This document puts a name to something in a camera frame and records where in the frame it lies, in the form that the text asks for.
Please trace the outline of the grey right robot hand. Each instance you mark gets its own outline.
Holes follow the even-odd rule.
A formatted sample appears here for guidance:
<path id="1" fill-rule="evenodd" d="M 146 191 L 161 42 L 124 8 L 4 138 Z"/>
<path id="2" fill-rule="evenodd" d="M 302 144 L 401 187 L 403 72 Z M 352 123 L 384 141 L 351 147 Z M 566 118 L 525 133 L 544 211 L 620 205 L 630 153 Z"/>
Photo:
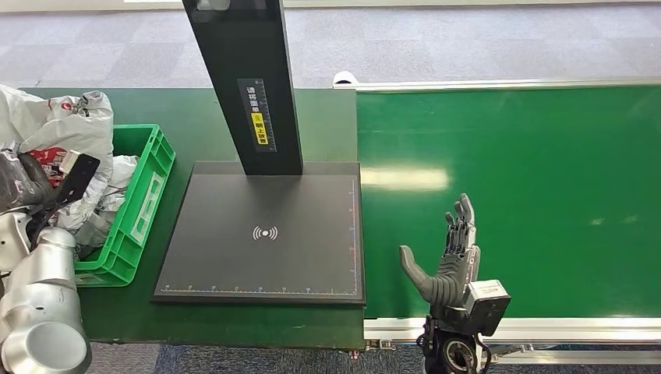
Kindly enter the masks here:
<path id="1" fill-rule="evenodd" d="M 415 261 L 411 248 L 399 246 L 399 262 L 408 279 L 433 311 L 462 307 L 468 283 L 477 277 L 480 248 L 476 244 L 475 211 L 467 194 L 454 202 L 454 212 L 445 213 L 447 234 L 437 272 L 430 276 Z"/>

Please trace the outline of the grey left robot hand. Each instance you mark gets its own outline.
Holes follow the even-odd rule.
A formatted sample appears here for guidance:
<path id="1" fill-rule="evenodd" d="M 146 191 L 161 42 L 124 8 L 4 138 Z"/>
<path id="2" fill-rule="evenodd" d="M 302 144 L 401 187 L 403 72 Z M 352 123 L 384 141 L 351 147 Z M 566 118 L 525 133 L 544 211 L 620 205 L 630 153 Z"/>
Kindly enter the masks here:
<path id="1" fill-rule="evenodd" d="M 1 150 L 1 211 L 39 205 L 54 189 L 41 164 L 28 153 Z"/>

